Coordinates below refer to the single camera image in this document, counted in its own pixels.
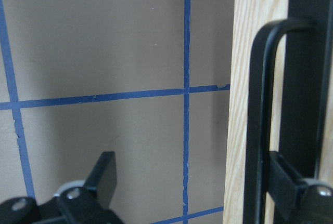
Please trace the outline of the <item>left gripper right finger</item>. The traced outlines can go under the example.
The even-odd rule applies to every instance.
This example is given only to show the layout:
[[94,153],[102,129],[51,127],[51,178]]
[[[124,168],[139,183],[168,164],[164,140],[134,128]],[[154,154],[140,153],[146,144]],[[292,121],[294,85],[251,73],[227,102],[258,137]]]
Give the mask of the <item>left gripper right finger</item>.
[[274,202],[274,220],[312,220],[310,185],[277,151],[270,152],[267,192]]

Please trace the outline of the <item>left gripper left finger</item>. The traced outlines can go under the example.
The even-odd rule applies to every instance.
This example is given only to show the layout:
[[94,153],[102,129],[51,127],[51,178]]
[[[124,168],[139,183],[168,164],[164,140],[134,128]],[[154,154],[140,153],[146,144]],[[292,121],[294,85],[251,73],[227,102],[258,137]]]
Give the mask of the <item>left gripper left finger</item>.
[[86,189],[102,208],[109,208],[116,189],[116,155],[114,151],[103,152],[86,179]]

